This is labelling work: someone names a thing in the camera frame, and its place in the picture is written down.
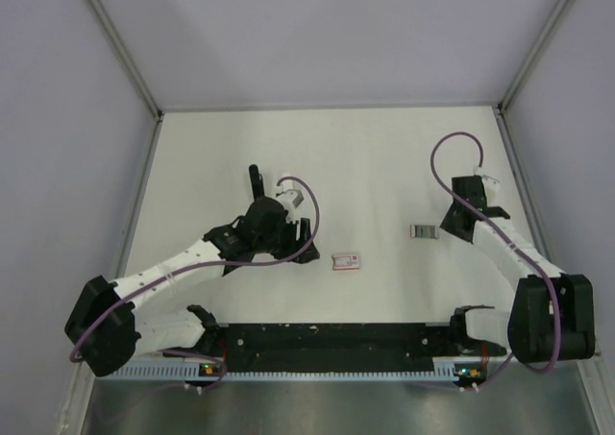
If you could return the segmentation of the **red white staple box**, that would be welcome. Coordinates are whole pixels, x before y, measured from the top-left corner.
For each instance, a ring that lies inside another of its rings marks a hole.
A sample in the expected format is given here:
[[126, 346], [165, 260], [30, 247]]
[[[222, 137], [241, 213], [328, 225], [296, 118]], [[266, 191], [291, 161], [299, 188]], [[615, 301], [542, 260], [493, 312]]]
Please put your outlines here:
[[356, 271], [360, 268], [360, 257], [357, 253], [332, 255], [332, 270], [334, 272]]

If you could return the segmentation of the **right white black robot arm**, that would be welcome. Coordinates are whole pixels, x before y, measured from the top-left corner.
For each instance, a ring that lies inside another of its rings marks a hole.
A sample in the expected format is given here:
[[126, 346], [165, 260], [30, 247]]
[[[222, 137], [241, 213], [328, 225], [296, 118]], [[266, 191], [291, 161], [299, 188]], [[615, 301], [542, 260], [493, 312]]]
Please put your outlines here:
[[549, 362], [555, 345], [562, 361], [592, 357], [596, 349], [594, 292], [584, 275], [553, 265], [512, 225], [509, 214], [487, 201], [483, 179], [455, 177], [453, 200], [440, 228], [481, 250], [504, 276], [510, 307], [458, 307], [449, 329], [462, 354], [483, 341], [510, 350], [524, 364]]

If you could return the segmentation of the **black stapler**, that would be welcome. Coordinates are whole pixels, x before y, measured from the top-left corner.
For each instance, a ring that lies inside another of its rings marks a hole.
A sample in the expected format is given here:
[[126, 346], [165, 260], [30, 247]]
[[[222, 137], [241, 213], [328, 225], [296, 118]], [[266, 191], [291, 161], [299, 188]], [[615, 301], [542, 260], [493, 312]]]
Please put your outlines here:
[[248, 168], [249, 180], [253, 195], [253, 200], [257, 201], [265, 197], [264, 182], [262, 174], [256, 164], [251, 164]]

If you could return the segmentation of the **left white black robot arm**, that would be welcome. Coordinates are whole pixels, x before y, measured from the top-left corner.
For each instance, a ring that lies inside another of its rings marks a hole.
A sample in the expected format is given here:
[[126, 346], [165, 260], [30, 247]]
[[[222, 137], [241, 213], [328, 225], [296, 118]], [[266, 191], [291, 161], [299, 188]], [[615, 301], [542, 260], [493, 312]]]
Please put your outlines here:
[[321, 219], [292, 220], [278, 200], [261, 198], [229, 224], [215, 227], [179, 254], [128, 277], [86, 283], [64, 327], [73, 344], [69, 359], [85, 362], [98, 377], [132, 358], [162, 352], [218, 358], [220, 325], [203, 306], [163, 310], [180, 294], [240, 267], [306, 264], [318, 259], [313, 242]]

